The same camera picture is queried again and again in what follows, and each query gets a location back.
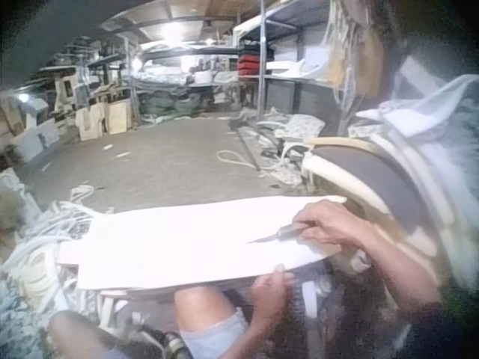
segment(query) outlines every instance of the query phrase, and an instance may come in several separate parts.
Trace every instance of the concrete floor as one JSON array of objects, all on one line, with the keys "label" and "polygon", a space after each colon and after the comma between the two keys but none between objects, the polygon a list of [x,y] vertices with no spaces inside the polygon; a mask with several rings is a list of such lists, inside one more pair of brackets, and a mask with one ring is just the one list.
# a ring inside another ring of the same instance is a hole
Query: concrete floor
[{"label": "concrete floor", "polygon": [[[115,212],[276,195],[278,182],[254,168],[220,162],[216,152],[247,151],[228,122],[198,118],[143,126],[118,135],[60,145],[22,171],[38,203],[68,200],[70,189],[92,185],[84,205]],[[113,148],[104,150],[112,144]],[[260,161],[260,150],[248,146]],[[121,153],[128,155],[117,158]]]}]

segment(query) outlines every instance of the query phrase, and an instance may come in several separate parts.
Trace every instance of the leg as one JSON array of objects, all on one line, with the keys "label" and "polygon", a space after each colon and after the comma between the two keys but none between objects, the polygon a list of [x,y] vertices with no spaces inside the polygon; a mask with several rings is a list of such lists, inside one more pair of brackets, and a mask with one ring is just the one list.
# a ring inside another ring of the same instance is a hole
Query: leg
[{"label": "leg", "polygon": [[118,340],[84,316],[70,311],[56,313],[49,323],[53,343],[63,358],[104,358]]},{"label": "leg", "polygon": [[181,331],[202,331],[232,317],[236,312],[223,294],[205,286],[176,292],[174,304]]}]

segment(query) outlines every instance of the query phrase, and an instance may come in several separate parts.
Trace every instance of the knife blade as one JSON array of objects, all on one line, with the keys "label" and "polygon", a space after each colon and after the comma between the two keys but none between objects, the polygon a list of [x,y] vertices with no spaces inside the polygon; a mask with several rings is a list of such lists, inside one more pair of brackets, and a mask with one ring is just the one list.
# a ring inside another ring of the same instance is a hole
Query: knife blade
[{"label": "knife blade", "polygon": [[307,224],[288,224],[287,226],[281,227],[278,232],[272,234],[271,236],[255,239],[249,243],[266,243],[271,242],[274,240],[278,240],[280,242],[287,241],[288,239],[295,239],[298,236],[301,236],[301,233],[306,229],[309,228]]}]

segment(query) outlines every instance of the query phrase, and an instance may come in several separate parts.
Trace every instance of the white sheet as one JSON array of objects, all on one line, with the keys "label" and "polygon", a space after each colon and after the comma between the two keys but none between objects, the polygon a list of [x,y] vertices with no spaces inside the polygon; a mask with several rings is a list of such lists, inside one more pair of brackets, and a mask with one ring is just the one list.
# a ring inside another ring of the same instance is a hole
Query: white sheet
[{"label": "white sheet", "polygon": [[78,288],[166,288],[250,277],[316,262],[338,246],[248,242],[289,224],[306,204],[343,197],[261,197],[95,218],[82,240]]}]

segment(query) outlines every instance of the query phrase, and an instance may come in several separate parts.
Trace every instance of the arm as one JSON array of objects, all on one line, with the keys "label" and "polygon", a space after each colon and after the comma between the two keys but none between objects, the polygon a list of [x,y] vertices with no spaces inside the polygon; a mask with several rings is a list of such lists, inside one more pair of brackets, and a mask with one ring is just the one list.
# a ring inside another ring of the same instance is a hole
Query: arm
[{"label": "arm", "polygon": [[231,346],[222,359],[249,359],[281,323],[293,275],[278,266],[273,274],[259,277],[251,288],[253,319],[248,330]]},{"label": "arm", "polygon": [[381,271],[391,295],[405,314],[414,315],[427,304],[441,301],[425,269],[381,238],[369,222],[354,216],[342,205],[327,200],[309,204],[293,221],[309,224],[302,233],[306,239],[361,248]]}]

